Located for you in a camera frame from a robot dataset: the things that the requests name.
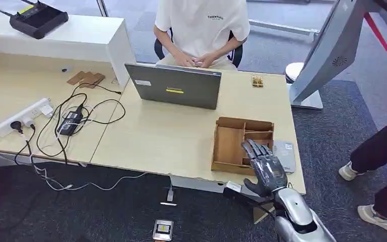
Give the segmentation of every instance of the white power strip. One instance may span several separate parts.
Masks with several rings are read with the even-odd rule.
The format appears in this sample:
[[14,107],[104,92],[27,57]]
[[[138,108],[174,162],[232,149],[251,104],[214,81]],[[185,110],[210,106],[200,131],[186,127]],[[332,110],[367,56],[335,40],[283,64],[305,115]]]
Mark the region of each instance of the white power strip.
[[10,126],[12,122],[20,121],[22,125],[25,125],[25,120],[34,120],[41,114],[45,115],[46,117],[51,117],[52,113],[53,108],[51,105],[51,99],[42,98],[40,101],[34,103],[18,114],[0,123],[0,137],[5,137],[14,131]]

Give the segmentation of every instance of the small wooden box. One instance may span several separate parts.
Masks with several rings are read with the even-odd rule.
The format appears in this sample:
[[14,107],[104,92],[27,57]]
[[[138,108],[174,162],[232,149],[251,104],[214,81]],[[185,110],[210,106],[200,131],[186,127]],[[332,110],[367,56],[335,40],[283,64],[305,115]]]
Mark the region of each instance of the small wooden box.
[[250,159],[241,147],[245,139],[274,146],[274,124],[241,118],[220,117],[214,131],[214,148],[211,170],[243,175],[255,175]]

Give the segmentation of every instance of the robotic arm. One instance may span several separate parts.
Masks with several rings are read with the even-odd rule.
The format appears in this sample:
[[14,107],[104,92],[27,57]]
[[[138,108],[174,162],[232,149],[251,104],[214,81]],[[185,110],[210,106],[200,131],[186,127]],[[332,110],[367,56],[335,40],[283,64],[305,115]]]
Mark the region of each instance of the robotic arm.
[[273,197],[275,229],[286,242],[336,242],[303,197],[287,187],[288,180],[278,157],[265,145],[246,140],[247,152],[257,176],[257,184],[244,179],[245,186],[261,197]]

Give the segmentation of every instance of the desk surface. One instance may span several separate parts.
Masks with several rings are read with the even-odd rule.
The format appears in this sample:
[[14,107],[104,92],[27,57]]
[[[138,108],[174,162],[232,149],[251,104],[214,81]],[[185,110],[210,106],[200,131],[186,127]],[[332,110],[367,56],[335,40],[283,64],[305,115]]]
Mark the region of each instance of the desk surface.
[[[62,68],[71,68],[72,71],[62,73]],[[72,93],[75,86],[67,84],[66,81],[79,71],[100,72],[106,76],[101,85],[111,90],[120,90],[118,83],[113,82],[115,74],[108,63],[0,54],[0,122],[44,97],[51,98],[51,103],[57,106]],[[76,93],[80,92],[88,95],[87,104],[89,105],[95,105],[109,98],[117,100],[120,98],[120,95],[100,88],[82,88],[78,89]],[[74,98],[71,106],[79,105],[82,100],[82,97]],[[99,106],[95,110],[97,112],[96,119],[108,122],[115,107],[115,102]],[[36,118],[34,122],[37,130],[41,130],[47,121],[48,119],[43,115]],[[105,128],[106,125],[91,123],[85,126],[79,134],[72,137],[67,149],[69,160],[89,162]],[[29,137],[31,133],[30,129],[25,128],[26,136]],[[55,154],[56,151],[61,150],[59,145],[54,142],[55,136],[53,135],[53,130],[47,129],[41,136],[43,137],[41,138],[42,144],[54,144],[54,146],[45,149],[50,154]],[[38,157],[47,158],[36,148],[36,137],[37,135],[32,142],[34,153]],[[0,151],[17,153],[24,145],[25,141],[16,132],[5,138],[0,138]],[[62,159],[63,156],[59,155],[55,158]]]
[[288,177],[297,191],[305,193],[285,78],[255,75],[263,76],[265,88],[251,86],[252,73],[224,71],[217,110],[142,100],[130,81],[121,97],[126,115],[107,126],[91,163],[242,184],[244,175],[210,170],[216,120],[220,116],[266,120],[275,123],[274,139],[294,144],[297,171]]

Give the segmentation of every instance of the white sneaker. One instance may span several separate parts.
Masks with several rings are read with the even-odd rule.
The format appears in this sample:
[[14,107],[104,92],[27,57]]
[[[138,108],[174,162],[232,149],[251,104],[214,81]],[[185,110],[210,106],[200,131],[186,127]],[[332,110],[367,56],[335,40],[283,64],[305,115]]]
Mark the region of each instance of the white sneaker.
[[357,210],[362,220],[387,230],[387,219],[379,218],[376,211],[373,209],[373,204],[368,206],[359,206]]
[[352,161],[350,161],[339,169],[339,175],[341,175],[343,179],[350,181],[358,175],[364,175],[364,173],[359,174],[357,171],[354,171],[352,169]]

